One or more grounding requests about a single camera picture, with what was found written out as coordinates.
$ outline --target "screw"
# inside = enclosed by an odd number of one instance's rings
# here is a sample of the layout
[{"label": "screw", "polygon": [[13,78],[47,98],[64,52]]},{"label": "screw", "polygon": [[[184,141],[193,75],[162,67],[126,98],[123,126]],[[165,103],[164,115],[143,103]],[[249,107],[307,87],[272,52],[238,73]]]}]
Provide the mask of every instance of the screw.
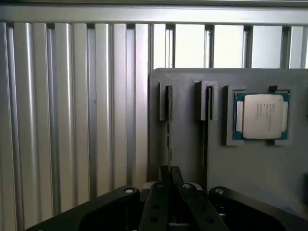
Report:
[{"label": "screw", "polygon": [[189,189],[191,186],[189,184],[183,184],[182,187],[185,188],[185,189]]},{"label": "screw", "polygon": [[126,189],[126,190],[125,190],[126,193],[131,193],[131,192],[133,192],[133,191],[134,191],[133,189]]},{"label": "screw", "polygon": [[224,193],[224,191],[222,189],[216,189],[215,192],[220,194],[220,195],[222,195]]}]

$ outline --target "corrugated metal wall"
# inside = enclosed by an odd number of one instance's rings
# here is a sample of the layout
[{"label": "corrugated metal wall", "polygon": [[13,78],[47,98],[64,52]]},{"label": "corrugated metal wall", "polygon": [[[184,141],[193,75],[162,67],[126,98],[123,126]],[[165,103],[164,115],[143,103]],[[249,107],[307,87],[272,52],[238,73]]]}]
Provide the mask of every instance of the corrugated metal wall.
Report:
[{"label": "corrugated metal wall", "polygon": [[303,26],[20,21],[0,24],[2,231],[142,187],[151,70],[308,65]]}]

